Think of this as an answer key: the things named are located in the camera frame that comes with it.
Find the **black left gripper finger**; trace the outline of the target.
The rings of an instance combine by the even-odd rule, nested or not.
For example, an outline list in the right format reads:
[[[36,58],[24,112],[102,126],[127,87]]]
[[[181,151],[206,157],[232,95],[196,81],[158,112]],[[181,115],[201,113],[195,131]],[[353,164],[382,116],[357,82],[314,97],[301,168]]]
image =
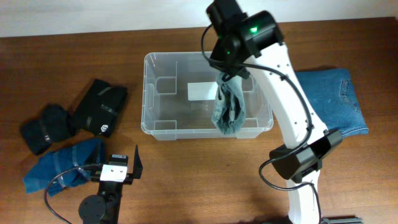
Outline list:
[[[134,151],[134,164],[133,164],[133,173],[132,176],[134,179],[140,179],[143,171],[143,165],[141,162],[141,158],[139,156],[138,145],[136,145]]]
[[[100,150],[101,150],[101,144],[97,143],[93,148],[93,152],[89,156],[90,164],[99,164],[101,162]]]

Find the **dark blue cloth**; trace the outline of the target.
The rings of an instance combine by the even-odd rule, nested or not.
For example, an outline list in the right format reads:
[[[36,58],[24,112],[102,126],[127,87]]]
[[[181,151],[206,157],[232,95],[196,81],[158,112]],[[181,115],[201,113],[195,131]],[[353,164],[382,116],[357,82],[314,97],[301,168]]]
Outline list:
[[[83,169],[70,171],[56,180],[53,180],[53,178],[73,167],[90,164],[89,156],[97,143],[101,144],[101,162],[99,164],[103,164],[106,160],[105,148],[104,142],[100,138],[89,139],[74,146],[48,152],[23,178],[25,192],[27,194],[38,192],[50,184],[48,194],[52,197],[65,188],[77,187],[87,183],[90,179],[90,173]]]

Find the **black garment with white logo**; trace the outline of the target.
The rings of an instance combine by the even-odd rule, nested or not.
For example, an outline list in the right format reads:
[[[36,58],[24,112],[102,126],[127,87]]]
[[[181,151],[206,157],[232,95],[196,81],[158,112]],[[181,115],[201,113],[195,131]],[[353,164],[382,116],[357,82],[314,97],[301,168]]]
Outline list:
[[[72,116],[72,125],[95,136],[110,137],[127,97],[127,88],[95,79]]]

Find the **light blue denim jeans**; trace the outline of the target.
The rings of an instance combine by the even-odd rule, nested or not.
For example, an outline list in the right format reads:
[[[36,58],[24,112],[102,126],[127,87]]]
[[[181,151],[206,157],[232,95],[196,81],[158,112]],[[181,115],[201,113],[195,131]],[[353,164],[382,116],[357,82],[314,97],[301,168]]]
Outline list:
[[[235,134],[243,127],[246,119],[243,79],[220,73],[216,83],[218,86],[211,121],[222,134]]]

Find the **dark blue jeans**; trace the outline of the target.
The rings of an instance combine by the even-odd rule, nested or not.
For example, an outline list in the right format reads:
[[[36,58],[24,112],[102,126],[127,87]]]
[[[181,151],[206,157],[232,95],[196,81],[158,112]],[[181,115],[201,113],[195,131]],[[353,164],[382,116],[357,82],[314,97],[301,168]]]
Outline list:
[[[297,72],[312,108],[328,129],[337,129],[344,138],[368,134],[349,70],[334,68]]]

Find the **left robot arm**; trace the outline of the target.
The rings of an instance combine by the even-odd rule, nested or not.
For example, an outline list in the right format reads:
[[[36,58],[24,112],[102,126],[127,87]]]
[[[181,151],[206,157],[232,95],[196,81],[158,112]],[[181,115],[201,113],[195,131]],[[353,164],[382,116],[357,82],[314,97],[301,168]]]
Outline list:
[[[92,168],[90,180],[99,183],[98,192],[86,197],[78,213],[84,224],[117,224],[123,187],[140,179],[143,165],[138,148],[134,151],[133,170],[127,171],[129,157],[113,154],[106,164]]]

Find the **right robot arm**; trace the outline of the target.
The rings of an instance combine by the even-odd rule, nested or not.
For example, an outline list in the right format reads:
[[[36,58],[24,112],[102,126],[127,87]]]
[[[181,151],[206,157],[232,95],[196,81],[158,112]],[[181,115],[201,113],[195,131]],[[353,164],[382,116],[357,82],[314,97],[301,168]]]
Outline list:
[[[249,16],[236,1],[216,0],[206,9],[218,40],[209,64],[225,74],[252,76],[271,106],[284,143],[269,160],[286,180],[291,223],[323,221],[317,183],[322,160],[342,142],[337,129],[328,130],[309,103],[289,59],[284,36],[267,11]]]

